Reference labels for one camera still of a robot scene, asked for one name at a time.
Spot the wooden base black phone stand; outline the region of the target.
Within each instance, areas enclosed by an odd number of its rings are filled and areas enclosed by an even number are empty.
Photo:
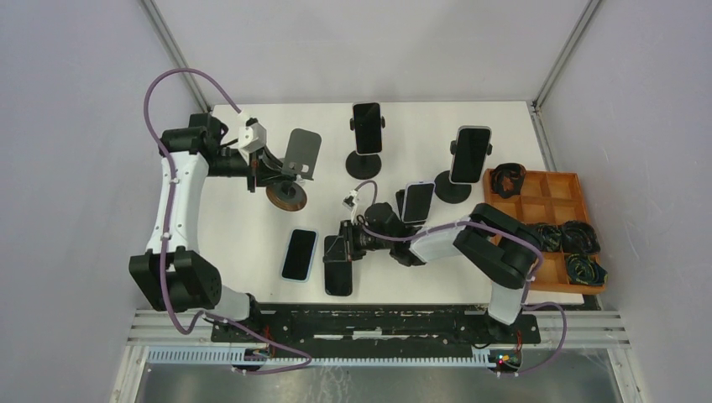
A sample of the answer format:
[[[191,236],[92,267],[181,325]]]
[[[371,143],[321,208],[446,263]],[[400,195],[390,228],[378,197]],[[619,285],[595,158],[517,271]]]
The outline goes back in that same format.
[[[307,194],[301,183],[313,180],[321,145],[322,136],[318,133],[303,128],[291,131],[280,176],[265,191],[275,207],[298,212],[306,206]]]

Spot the light blue cased phone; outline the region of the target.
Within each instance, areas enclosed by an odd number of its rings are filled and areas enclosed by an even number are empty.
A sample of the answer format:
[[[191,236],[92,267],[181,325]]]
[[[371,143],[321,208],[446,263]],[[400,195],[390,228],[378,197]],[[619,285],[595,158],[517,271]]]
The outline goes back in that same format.
[[[289,237],[280,270],[282,280],[307,282],[312,271],[318,234],[311,229],[296,228]]]

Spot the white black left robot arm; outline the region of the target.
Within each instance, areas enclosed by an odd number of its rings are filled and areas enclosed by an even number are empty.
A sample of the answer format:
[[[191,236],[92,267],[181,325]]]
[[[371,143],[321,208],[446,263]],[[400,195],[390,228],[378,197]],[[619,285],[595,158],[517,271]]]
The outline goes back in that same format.
[[[202,189],[209,177],[244,178],[247,189],[264,188],[281,210],[297,212],[307,203],[298,175],[283,172],[283,163],[267,147],[248,153],[222,141],[228,126],[211,113],[195,113],[184,128],[165,130],[156,141],[162,167],[160,201],[154,229],[142,254],[130,258],[128,272],[156,311],[168,313],[184,335],[195,323],[177,315],[191,309],[213,310],[222,299],[218,269],[199,253],[198,219]]]

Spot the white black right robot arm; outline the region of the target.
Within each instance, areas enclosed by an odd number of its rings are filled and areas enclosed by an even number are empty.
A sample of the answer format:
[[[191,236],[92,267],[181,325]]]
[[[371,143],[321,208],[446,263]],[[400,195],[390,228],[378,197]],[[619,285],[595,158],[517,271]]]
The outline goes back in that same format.
[[[405,267],[462,256],[491,282],[484,329],[505,343],[519,330],[518,316],[531,277],[543,261],[538,233],[487,203],[456,222],[436,227],[408,224],[387,202],[368,207],[354,220],[339,224],[338,234],[324,240],[325,291],[330,296],[353,292],[353,263],[367,253],[385,250]]]

